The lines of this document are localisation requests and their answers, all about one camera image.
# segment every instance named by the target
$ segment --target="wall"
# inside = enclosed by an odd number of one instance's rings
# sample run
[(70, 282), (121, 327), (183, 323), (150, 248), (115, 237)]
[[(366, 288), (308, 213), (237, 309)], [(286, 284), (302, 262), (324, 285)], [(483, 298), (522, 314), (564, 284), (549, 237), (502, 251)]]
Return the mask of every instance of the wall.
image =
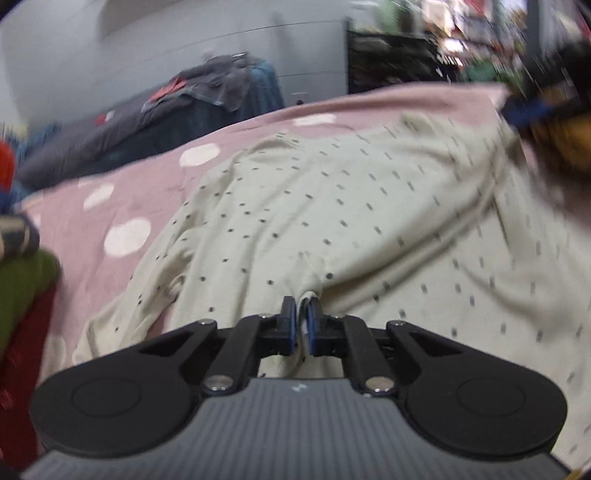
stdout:
[(2, 37), (0, 37), (0, 124), (3, 122), (17, 123), (20, 121), (20, 117), (14, 102), (12, 88), (8, 82), (4, 55), (2, 54)]
[(24, 0), (1, 24), (24, 118), (67, 121), (165, 82), (204, 56), (270, 60), (287, 103), (346, 93), (347, 0)]

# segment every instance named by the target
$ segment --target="orange cloth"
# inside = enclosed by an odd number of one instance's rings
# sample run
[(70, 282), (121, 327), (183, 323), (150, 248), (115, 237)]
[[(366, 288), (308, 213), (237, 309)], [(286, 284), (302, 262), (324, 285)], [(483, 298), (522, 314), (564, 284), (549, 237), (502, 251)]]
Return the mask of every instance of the orange cloth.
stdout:
[(14, 177), (14, 154), (6, 142), (0, 141), (0, 188), (10, 192)]

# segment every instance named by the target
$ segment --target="pink bedsheet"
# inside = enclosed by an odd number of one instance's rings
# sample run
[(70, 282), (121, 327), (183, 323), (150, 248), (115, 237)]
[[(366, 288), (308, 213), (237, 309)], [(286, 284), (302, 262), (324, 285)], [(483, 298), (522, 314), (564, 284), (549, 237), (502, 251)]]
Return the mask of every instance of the pink bedsheet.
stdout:
[(409, 85), (302, 105), (231, 125), (158, 157), (46, 190), (25, 210), (63, 266), (41, 378), (68, 365), (92, 314), (121, 293), (144, 252), (207, 170), (267, 135), (326, 137), (440, 113), (467, 124), (496, 115), (499, 86)]

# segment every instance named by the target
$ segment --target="gray cloth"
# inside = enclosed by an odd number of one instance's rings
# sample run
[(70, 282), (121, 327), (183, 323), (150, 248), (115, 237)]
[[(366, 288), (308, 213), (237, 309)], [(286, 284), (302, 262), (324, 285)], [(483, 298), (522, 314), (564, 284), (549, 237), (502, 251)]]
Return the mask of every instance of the gray cloth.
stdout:
[(199, 67), (183, 70), (178, 78), (186, 80), (186, 86), (156, 101), (148, 100), (142, 111), (146, 112), (164, 102), (190, 95), (235, 112), (242, 105), (250, 88), (252, 75), (248, 67), (253, 64), (248, 54), (239, 53), (215, 57)]
[(39, 248), (39, 232), (25, 215), (0, 215), (0, 261)]
[[(196, 92), (222, 102), (228, 110), (238, 108), (250, 86), (250, 56), (223, 56), (213, 58), (202, 66), (185, 70), (177, 77), (187, 79)], [(173, 111), (192, 105), (197, 95), (180, 95), (159, 102), (153, 108), (142, 111), (142, 106), (160, 86), (142, 92), (113, 108), (106, 110), (111, 118), (98, 124), (99, 115), (65, 125), (43, 148), (33, 152), (17, 171), (16, 179), (31, 190), (53, 187), (69, 172), (79, 170), (95, 162), (108, 149), (131, 135), (162, 120)]]

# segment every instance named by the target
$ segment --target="silver bolt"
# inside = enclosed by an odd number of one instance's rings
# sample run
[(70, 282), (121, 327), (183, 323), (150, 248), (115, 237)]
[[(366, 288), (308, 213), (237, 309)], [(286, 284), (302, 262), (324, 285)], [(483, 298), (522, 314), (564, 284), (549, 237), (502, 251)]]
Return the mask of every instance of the silver bolt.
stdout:
[(208, 390), (213, 392), (225, 392), (234, 384), (234, 380), (232, 380), (227, 375), (212, 375), (205, 379), (203, 385)]
[(394, 380), (388, 377), (371, 377), (365, 382), (365, 388), (372, 393), (388, 393), (394, 386)]

